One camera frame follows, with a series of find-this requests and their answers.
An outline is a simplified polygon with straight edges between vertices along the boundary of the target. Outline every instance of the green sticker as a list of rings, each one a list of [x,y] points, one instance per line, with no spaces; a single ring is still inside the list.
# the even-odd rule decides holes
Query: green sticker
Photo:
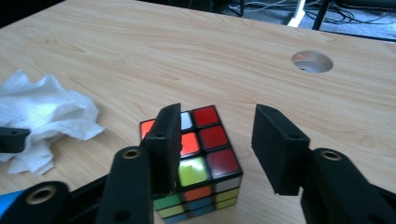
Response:
[[[177,205],[170,208],[165,208],[163,210],[158,211],[161,217],[170,217],[184,212],[184,208],[182,205]]]
[[[207,170],[203,158],[182,161],[178,166],[180,184],[183,187],[207,180]]]
[[[154,200],[155,209],[163,209],[165,207],[170,207],[172,205],[180,203],[180,199],[177,194],[171,195],[165,198]]]

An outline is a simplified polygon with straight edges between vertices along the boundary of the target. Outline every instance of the round cable hole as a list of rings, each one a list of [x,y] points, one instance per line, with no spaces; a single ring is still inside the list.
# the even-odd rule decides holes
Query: round cable hole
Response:
[[[26,198],[28,204],[39,204],[44,203],[50,198],[52,198],[56,193],[56,188],[52,185],[47,185],[33,191]]]
[[[332,69],[333,63],[327,55],[314,50],[303,50],[291,57],[295,66],[308,73],[325,73]]]
[[[338,155],[338,153],[335,153],[333,151],[322,151],[320,155],[331,161],[340,161],[342,159],[341,156]]]
[[[124,159],[134,159],[134,158],[136,158],[138,156],[140,156],[140,152],[138,150],[135,150],[135,149],[131,149],[131,150],[125,151],[122,154],[122,157]]]

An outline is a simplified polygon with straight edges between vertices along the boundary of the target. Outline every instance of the black plastic part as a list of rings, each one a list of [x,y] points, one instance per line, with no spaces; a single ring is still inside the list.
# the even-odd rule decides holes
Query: black plastic part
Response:
[[[325,204],[326,223],[395,223],[395,211],[342,153],[313,150],[309,172]]]
[[[381,197],[388,203],[388,205],[396,211],[396,194],[385,189],[382,189],[378,186],[373,185],[376,191],[381,195]]]
[[[29,133],[28,129],[0,127],[0,153],[23,152],[24,141]]]
[[[140,146],[148,150],[153,194],[174,192],[181,151],[180,104],[164,107]]]
[[[107,177],[96,224],[153,223],[149,154],[143,147],[120,150]]]
[[[66,184],[42,182],[25,190],[2,215],[0,223],[66,223],[68,199]]]
[[[107,175],[76,189],[70,193],[70,214],[68,224],[94,223],[105,190]]]
[[[275,193],[297,195],[309,138],[280,111],[257,105],[251,145]]]
[[[307,224],[327,223],[327,210],[316,189],[303,191],[301,207]]]

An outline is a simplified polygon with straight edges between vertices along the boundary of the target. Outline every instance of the brass insert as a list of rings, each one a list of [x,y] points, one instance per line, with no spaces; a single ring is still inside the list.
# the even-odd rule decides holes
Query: brass insert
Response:
[[[340,155],[338,155],[338,153],[335,153],[333,151],[322,151],[320,155],[331,161],[340,161],[342,159]]]
[[[52,185],[43,186],[33,191],[26,199],[28,204],[44,203],[52,198],[56,193],[56,188]]]
[[[122,154],[122,157],[124,159],[128,159],[128,160],[129,159],[134,159],[134,158],[139,157],[139,156],[140,156],[140,151],[135,150],[135,149],[131,149],[131,150],[125,151]]]

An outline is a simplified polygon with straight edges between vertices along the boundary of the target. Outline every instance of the screw hole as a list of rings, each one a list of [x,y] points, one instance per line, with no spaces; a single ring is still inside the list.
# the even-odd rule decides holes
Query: screw hole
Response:
[[[29,204],[44,203],[55,195],[56,188],[53,186],[44,186],[33,191],[26,199]]]
[[[335,152],[332,151],[322,151],[321,156],[326,158],[327,160],[331,160],[331,161],[340,161],[342,158],[340,157],[340,155],[338,155]]]
[[[131,213],[127,210],[122,210],[119,211],[115,216],[114,216],[114,220],[116,222],[123,222],[128,220],[131,217]]]
[[[134,159],[136,157],[140,156],[140,152],[138,150],[132,149],[132,150],[128,150],[126,152],[123,153],[122,157],[124,159]]]

